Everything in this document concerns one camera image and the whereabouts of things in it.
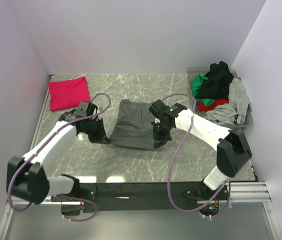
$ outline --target robotic arm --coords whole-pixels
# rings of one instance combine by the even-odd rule
[[[188,131],[193,117],[194,126],[190,133],[207,142],[217,151],[216,166],[200,183],[201,186],[208,189],[208,197],[211,197],[225,180],[234,177],[252,156],[244,133],[239,128],[229,129],[211,123],[179,103],[169,107],[161,100],[157,100],[149,110],[156,117],[155,122],[152,123],[155,148],[159,148],[171,140],[170,131],[172,128]],[[13,157],[9,161],[7,189],[17,169],[39,148],[45,146],[17,176],[12,186],[12,195],[35,204],[40,204],[47,196],[60,194],[72,197],[80,196],[82,189],[79,179],[64,174],[59,177],[47,177],[46,171],[54,156],[78,133],[87,134],[92,143],[109,144],[103,119],[96,117],[78,120],[91,116],[95,111],[97,111],[97,107],[94,104],[82,101],[77,109],[61,115],[53,130],[34,149],[22,158]],[[72,120],[77,121],[57,132],[61,126]],[[50,140],[55,131],[57,132],[56,136]]]

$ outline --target pile of clothes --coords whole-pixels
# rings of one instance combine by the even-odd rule
[[[244,123],[250,101],[241,80],[233,77],[225,62],[211,64],[204,76],[196,75],[191,90],[207,120],[221,125]]]

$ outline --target green cloth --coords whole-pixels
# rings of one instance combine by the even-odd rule
[[[201,89],[202,82],[204,80],[207,80],[208,78],[206,76],[201,76],[200,74],[196,75],[191,82],[191,89],[192,89],[192,95],[195,97],[196,102],[202,102],[206,107],[210,106],[212,103],[214,103],[213,99],[209,98],[203,98],[203,99],[198,99],[196,98],[197,93]]]

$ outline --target table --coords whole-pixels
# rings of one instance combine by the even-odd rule
[[[112,105],[102,115],[104,126],[109,137],[114,129],[121,99],[133,102],[151,103],[171,93],[187,93],[188,83],[185,74],[74,74],[54,75],[52,81],[64,81],[85,76],[90,96],[96,93],[107,93]],[[51,112],[50,96],[43,106],[38,134],[38,144],[53,128],[59,116],[69,111]],[[107,104],[105,97],[100,96],[93,102],[103,108]],[[190,101],[184,96],[174,96],[165,101],[173,105],[181,103],[190,107]],[[58,176],[69,174],[75,177],[86,177],[90,182],[163,182],[173,153],[185,132],[173,129],[172,141],[156,151],[120,148],[113,145],[91,144],[87,135],[80,133],[56,156],[47,175]],[[215,166],[216,152],[207,143],[190,135],[178,154],[173,167],[171,180],[201,181]],[[255,175],[250,161],[239,171],[234,181],[254,181]]]

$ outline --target gray plastic basket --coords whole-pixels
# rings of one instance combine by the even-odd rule
[[[238,75],[236,74],[236,71],[234,69],[229,68],[229,70],[230,70],[230,73],[232,73],[232,75],[235,78],[239,78]],[[209,67],[189,67],[186,70],[187,81],[188,81],[188,84],[189,84],[188,93],[190,95],[192,95],[191,82],[193,81],[194,77],[197,74],[204,75],[208,71],[210,71]],[[190,100],[191,106],[193,106],[193,103],[194,103],[193,99],[190,98],[189,100]],[[206,114],[205,111],[198,111],[197,107],[195,108],[195,113],[198,114],[201,117],[204,117],[205,114]],[[253,121],[252,121],[252,116],[251,116],[251,107],[249,105],[249,107],[247,108],[245,121],[244,121],[244,123],[242,125],[235,125],[235,124],[233,124],[233,125],[222,125],[222,126],[227,127],[227,128],[240,127],[242,129],[245,129],[245,128],[251,126],[252,122]]]

